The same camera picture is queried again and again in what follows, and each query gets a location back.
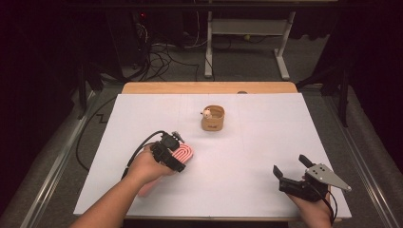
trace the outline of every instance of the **floor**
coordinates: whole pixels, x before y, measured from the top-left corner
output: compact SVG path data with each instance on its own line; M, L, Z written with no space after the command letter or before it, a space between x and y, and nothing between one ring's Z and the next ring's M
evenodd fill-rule
M273 55L273 48L279 44L278 37L259 43L237 39L230 48L227 42L227 38L215 38L215 75L209 79L203 77L203 47L154 47L164 58L154 56L154 72L168 62L169 69L149 81L281 81ZM326 38L310 41L303 37L289 41L284 58L291 82L297 83L312 74L325 44ZM133 72L130 66L124 70L127 75ZM113 108L111 99L120 93L122 86L106 83L100 92L88 88L85 117L77 119L81 110L76 105L38 155L1 217L0 227L68 227L76 219L72 211L86 179L87 171L83 167L90 167L106 128L105 120ZM349 91L349 126L343 127L336 116L337 95L322 97L319 89L320 85L308 85L300 92L334 171L354 187L353 192L345 194L353 218L338 222L335 227L400 227L399 224L403 224L403 218L399 216L403 214L403 177L374 133L354 90L350 88ZM77 94L72 100L78 104ZM216 225L235 227L234 223ZM289 227L303 225L295 221L289 222Z

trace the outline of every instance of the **forearm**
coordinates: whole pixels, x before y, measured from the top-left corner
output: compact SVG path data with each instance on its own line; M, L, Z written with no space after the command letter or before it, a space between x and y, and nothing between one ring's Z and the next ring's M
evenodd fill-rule
M71 227L120 227L141 182L123 179L92 205Z

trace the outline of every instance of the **small brown container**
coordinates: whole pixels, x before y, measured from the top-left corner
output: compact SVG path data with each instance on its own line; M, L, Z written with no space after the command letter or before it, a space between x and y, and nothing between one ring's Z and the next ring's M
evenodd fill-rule
M206 110L207 108L210 108L212 117L209 119L203 117L201 119L201 128L205 131L221 130L224 125L224 116L225 116L224 109L218 105L209 105L205 107L204 110Z

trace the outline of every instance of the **gray carpet floor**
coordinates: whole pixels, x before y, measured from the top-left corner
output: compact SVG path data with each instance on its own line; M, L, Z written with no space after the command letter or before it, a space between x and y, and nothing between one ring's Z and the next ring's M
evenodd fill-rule
M251 44L242 41L233 41L231 47L226 38L215 39L213 54L214 78L216 81L281 81L273 48L279 44L279 38L267 38L261 43ZM284 52L284 58L288 67L291 81L296 83L309 77L317 63L326 39L310 41L302 38L290 40ZM204 48L187 48L185 50L169 47L169 53L178 64L171 62L169 70L161 77L155 77L151 81L211 81L203 77ZM153 66L163 64L156 60ZM131 67L124 67L125 73L132 73ZM123 85L106 83L101 92L93 96L93 107L87 116L115 97L122 91ZM346 219L335 224L334 227L399 227L403 224L400 215L403 214L403 177L395 167L392 159L383 147L380 139L374 133L371 123L360 108L359 101L350 88L348 104L348 125L340 127L335 116L337 96L322 97L319 93L320 85L309 85L300 90L308 105L319 137L330 159L334 171L354 188L354 191L345 194L345 198L352 212L353 218ZM87 124L78 144L78 154L86 167L90 167L92 159L97 151L99 142L106 128L105 120L110 114L113 103L109 102L102 107ZM75 125L79 122L77 117L80 109L76 105L66 121L59 127L48 142L41 154L38 155L20 189L12 199L6 213L0 219L0 227L21 227L29 208L34 203L41 187L43 186L52 165L60 155L60 151L67 145L68 139L74 134ZM43 210L39 213L32 227L68 227L76 217L72 215L81 188L86 180L87 171L80 166L75 156L77 141L74 142L68 157L67 165L63 169L61 178L51 189L51 197L42 202ZM370 170L368 180L360 171L356 161L354 149L360 151L360 160ZM371 185L381 191L384 199L377 199L371 195ZM385 220L383 210L375 202L384 200L387 207L393 213L395 221ZM273 227L269 224L252 223L211 223L213 227ZM289 227L304 227L299 221L290 222Z

